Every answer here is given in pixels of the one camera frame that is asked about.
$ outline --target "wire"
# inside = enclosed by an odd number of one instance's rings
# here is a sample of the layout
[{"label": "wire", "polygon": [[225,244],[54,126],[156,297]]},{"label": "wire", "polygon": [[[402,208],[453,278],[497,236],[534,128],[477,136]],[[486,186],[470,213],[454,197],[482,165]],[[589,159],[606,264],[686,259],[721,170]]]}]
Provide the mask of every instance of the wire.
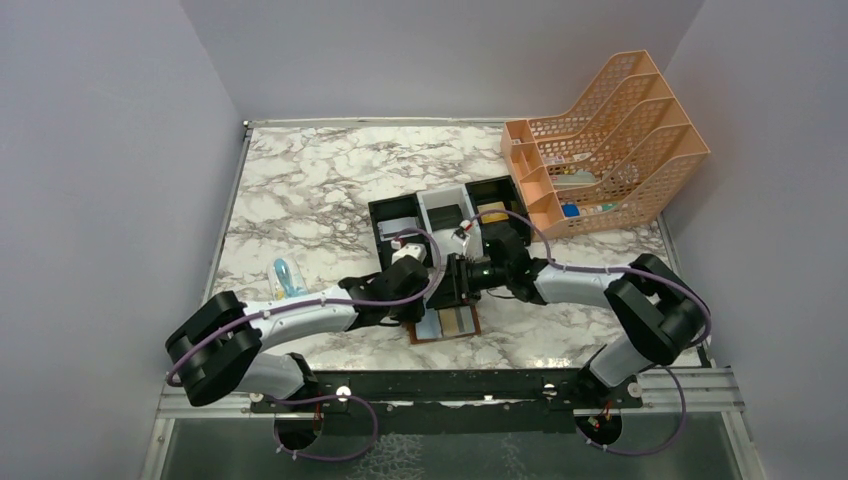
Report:
[{"label": "wire", "polygon": [[289,450],[285,447],[285,445],[283,445],[283,442],[280,441],[277,426],[274,425],[274,442],[277,443],[277,453],[286,452],[292,456],[293,460],[296,460],[298,458],[308,458],[310,460],[318,460],[319,462],[346,462],[348,460],[353,460],[354,458],[358,458],[362,455],[365,455],[377,443],[377,438],[380,432],[380,424],[377,420],[377,412],[375,412],[374,407],[372,407],[371,404],[363,398],[357,397],[355,395],[323,395],[315,398],[307,398],[305,400],[283,400],[281,398],[276,398],[270,395],[266,395],[265,398],[270,399],[277,405],[285,405],[290,407],[298,405],[309,405],[312,403],[320,403],[327,400],[337,400],[340,398],[345,398],[348,400],[353,400],[354,402],[362,405],[363,407],[365,407],[366,410],[368,410],[368,414],[371,415],[371,437],[368,439],[368,443],[366,443],[364,447],[354,453],[342,455],[339,457],[328,457],[311,453],[301,453],[298,450]]},{"label": "wire", "polygon": [[324,423],[324,420],[321,418],[321,403],[316,402],[315,403],[315,414],[312,415],[312,430],[313,431],[318,430],[318,425],[319,424],[323,425],[323,423]]},{"label": "wire", "polygon": [[604,409],[601,410],[601,413],[599,413],[595,416],[596,417],[602,416],[602,417],[606,418],[607,420],[609,420],[610,419],[609,409],[610,409],[611,406],[612,406],[612,400],[607,401],[607,403],[604,405]]},{"label": "wire", "polygon": [[637,275],[637,276],[640,276],[640,277],[643,277],[643,278],[647,278],[648,280],[651,280],[651,281],[654,281],[654,282],[657,282],[657,283],[661,283],[661,284],[663,284],[667,287],[670,287],[670,288],[677,290],[678,292],[682,293],[686,298],[691,300],[692,303],[697,305],[698,308],[701,310],[701,313],[704,316],[704,330],[703,330],[703,332],[698,336],[698,338],[696,338],[695,340],[692,340],[692,343],[690,343],[688,345],[688,347],[694,347],[694,346],[698,345],[699,343],[703,342],[704,340],[706,340],[707,337],[710,336],[710,333],[712,332],[712,328],[713,328],[713,322],[712,322],[712,317],[710,315],[710,309],[707,308],[707,305],[704,303],[703,300],[701,300],[701,297],[696,295],[695,292],[689,290],[688,288],[686,288],[682,285],[679,285],[675,282],[672,282],[671,280],[669,280],[667,278],[663,278],[659,275],[655,275],[655,274],[650,273],[650,272],[638,270],[638,269],[632,268],[632,267],[587,267],[587,266],[580,266],[580,265],[561,265],[553,259],[553,254],[551,252],[551,243],[548,240],[548,237],[546,237],[545,234],[542,232],[542,230],[539,229],[539,227],[537,227],[536,225],[534,225],[533,222],[531,222],[530,220],[527,220],[526,218],[522,217],[521,215],[519,215],[515,212],[511,212],[509,210],[502,210],[502,209],[499,209],[499,208],[498,209],[491,209],[491,210],[486,210],[484,212],[480,212],[477,215],[474,215],[473,217],[471,217],[470,221],[472,223],[475,222],[475,221],[479,221],[480,217],[482,217],[483,215],[489,215],[491,213],[506,214],[510,217],[516,218],[516,219],[524,222],[530,228],[532,228],[533,231],[536,232],[536,235],[539,236],[539,239],[542,240],[542,243],[545,245],[545,254],[547,256],[548,264],[550,266],[556,268],[556,269],[559,269],[559,270],[562,270],[562,271],[569,271],[569,272],[594,273],[594,274],[630,273],[630,274]]},{"label": "wire", "polygon": [[506,297],[506,296],[504,296],[504,295],[495,295],[494,293],[492,293],[492,289],[491,289],[491,288],[490,288],[490,289],[488,289],[488,290],[486,290],[486,293],[488,293],[488,294],[489,294],[490,296],[492,296],[492,297],[495,297],[495,298],[503,298],[504,300],[514,300],[514,299],[515,299],[515,297]]},{"label": "wire", "polygon": [[659,453],[666,448],[674,445],[678,440],[680,440],[680,435],[683,433],[683,430],[686,428],[686,397],[683,395],[683,386],[680,385],[680,380],[678,380],[677,375],[671,371],[668,367],[662,367],[663,370],[668,372],[671,375],[671,379],[674,380],[674,385],[677,387],[677,393],[680,394],[680,423],[677,424],[677,429],[668,437],[668,440],[663,442],[660,445],[657,445],[654,448],[649,448],[648,450],[622,450],[615,447],[610,447],[608,445],[600,445],[590,440],[589,437],[583,433],[579,428],[577,429],[577,433],[579,433],[584,439],[586,439],[586,443],[597,448],[603,450],[607,453],[612,453],[613,455],[621,455],[624,457],[644,457],[647,455],[653,455],[655,453]]},{"label": "wire", "polygon": [[[282,306],[279,306],[279,307],[276,307],[276,308],[268,309],[268,313],[270,315],[277,315],[277,314],[280,314],[280,313],[285,313],[285,312],[289,312],[289,311],[292,311],[292,310],[297,310],[298,308],[311,307],[311,306],[315,306],[315,305],[325,305],[325,304],[326,305],[359,305],[359,306],[365,306],[365,307],[396,307],[398,305],[405,305],[407,303],[412,303],[412,302],[418,300],[419,298],[424,297],[425,295],[430,293],[430,291],[432,291],[433,289],[438,287],[439,283],[442,281],[441,277],[444,274],[444,271],[443,271],[443,268],[442,268],[443,267],[443,265],[442,265],[442,253],[441,253],[441,251],[439,251],[439,245],[436,243],[436,239],[434,239],[432,235],[430,235],[429,233],[427,233],[424,230],[421,230],[420,228],[403,229],[400,232],[397,232],[395,234],[395,238],[398,238],[401,235],[404,235],[406,233],[417,233],[417,234],[423,235],[424,238],[426,238],[427,241],[430,242],[430,249],[433,251],[433,257],[434,257],[433,258],[433,266],[435,267],[436,271],[435,271],[435,273],[433,273],[433,276],[430,278],[430,282],[427,283],[427,286],[424,287],[420,292],[418,292],[418,293],[416,293],[416,294],[414,294],[410,297],[403,298],[403,299],[400,299],[400,300],[388,300],[388,301],[351,300],[351,299],[344,299],[344,298],[327,298],[327,299],[304,300],[304,301],[301,301],[301,302],[290,303],[290,304],[287,304],[287,305],[282,305]],[[206,347],[207,345],[209,345],[210,343],[212,343],[213,341],[218,339],[221,335],[224,335],[225,333],[235,329],[236,327],[238,327],[240,325],[244,325],[245,323],[248,323],[250,321],[253,321],[253,320],[256,320],[256,319],[262,318],[262,317],[263,317],[263,312],[261,312],[261,311],[256,312],[256,313],[251,313],[250,315],[245,315],[241,318],[233,320],[232,322],[222,326],[218,330],[215,330],[214,332],[210,333],[206,338],[199,341],[195,346],[191,347],[185,354],[183,354],[182,357],[179,358],[179,360],[174,362],[174,366],[171,368],[171,370],[165,376],[165,382],[172,387],[181,387],[182,382],[175,380],[174,376],[177,374],[177,372],[180,371],[180,369],[182,367],[185,366],[186,363],[188,363],[189,360],[191,360],[191,358],[193,356],[195,356],[197,354],[197,352],[199,352],[204,347]]]}]

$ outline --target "screw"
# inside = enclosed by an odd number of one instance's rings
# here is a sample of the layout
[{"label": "screw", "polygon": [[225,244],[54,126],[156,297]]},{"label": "screw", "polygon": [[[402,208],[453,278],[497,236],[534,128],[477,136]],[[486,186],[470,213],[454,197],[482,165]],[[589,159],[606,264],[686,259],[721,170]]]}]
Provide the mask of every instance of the screw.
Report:
[{"label": "screw", "polygon": [[548,400],[550,400],[553,397],[556,397],[556,387],[554,386],[554,384],[553,383],[546,383],[544,390],[542,390],[542,395],[548,397]]}]

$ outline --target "gray wall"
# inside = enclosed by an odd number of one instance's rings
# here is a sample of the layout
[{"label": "gray wall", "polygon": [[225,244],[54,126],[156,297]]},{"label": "gray wall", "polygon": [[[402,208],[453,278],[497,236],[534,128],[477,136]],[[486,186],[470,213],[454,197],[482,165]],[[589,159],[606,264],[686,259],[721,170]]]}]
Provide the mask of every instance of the gray wall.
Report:
[{"label": "gray wall", "polygon": [[176,0],[2,2],[0,477],[140,473],[241,132]]},{"label": "gray wall", "polygon": [[771,478],[844,478],[848,3],[707,0],[666,70],[713,154],[668,208]]},{"label": "gray wall", "polygon": [[249,119],[569,108],[606,59],[668,63],[703,0],[182,0]]}]

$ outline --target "white marble surface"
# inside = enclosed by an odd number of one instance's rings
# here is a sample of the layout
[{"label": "white marble surface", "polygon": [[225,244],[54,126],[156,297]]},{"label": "white marble surface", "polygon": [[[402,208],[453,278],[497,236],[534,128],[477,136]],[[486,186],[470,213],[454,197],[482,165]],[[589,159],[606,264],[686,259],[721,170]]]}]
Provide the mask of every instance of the white marble surface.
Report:
[{"label": "white marble surface", "polygon": [[[379,270],[367,203],[506,175],[494,127],[263,128],[253,132],[215,291],[270,299],[266,268],[295,258],[310,291]],[[560,262],[666,259],[656,224],[556,241]],[[530,252],[542,256],[541,244]],[[449,369],[580,366],[622,334],[611,311],[536,306],[486,294],[483,335],[410,345],[405,329],[322,334],[272,349],[303,354],[314,369]],[[677,365],[698,365],[694,350]]]}]

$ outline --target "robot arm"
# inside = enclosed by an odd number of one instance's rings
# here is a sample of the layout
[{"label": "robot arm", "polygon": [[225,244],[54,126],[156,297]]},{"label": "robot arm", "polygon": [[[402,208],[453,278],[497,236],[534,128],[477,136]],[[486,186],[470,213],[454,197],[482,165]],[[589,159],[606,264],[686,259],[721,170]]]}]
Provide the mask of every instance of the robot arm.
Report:
[{"label": "robot arm", "polygon": [[[590,359],[578,381],[569,387],[571,393],[587,400],[605,398],[630,375],[654,364],[671,364],[705,324],[691,300],[657,282],[610,272],[614,267],[601,269],[603,273],[563,271],[546,259],[531,258],[517,233],[506,224],[487,229],[483,241],[488,260],[448,257],[444,278],[427,299],[427,307],[468,305],[480,298],[481,290],[505,286],[524,302],[612,308],[626,335]],[[189,401],[206,405],[233,391],[284,399],[314,396],[317,380],[300,355],[279,357],[262,352],[317,333],[378,325],[385,317],[420,321],[422,299],[395,306],[385,306],[385,302],[408,298],[424,288],[423,251],[412,249],[407,255],[398,251],[401,255],[396,255],[384,272],[345,278],[337,286],[306,296],[252,303],[239,302],[233,292],[212,297],[166,342],[175,363],[194,350],[177,368]],[[653,255],[642,255],[629,267],[685,287]],[[197,348],[206,337],[238,318],[249,321]]]}]

